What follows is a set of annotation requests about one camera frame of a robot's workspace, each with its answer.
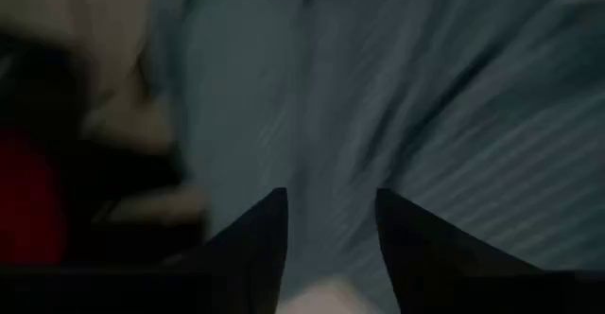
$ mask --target red fabric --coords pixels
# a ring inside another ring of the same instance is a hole
[[[0,263],[61,261],[65,221],[53,180],[25,138],[0,135]]]

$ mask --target blue fabric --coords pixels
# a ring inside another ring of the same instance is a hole
[[[149,59],[213,232],[290,202],[282,296],[397,312],[390,187],[546,269],[605,268],[605,15],[563,0],[156,0]]]

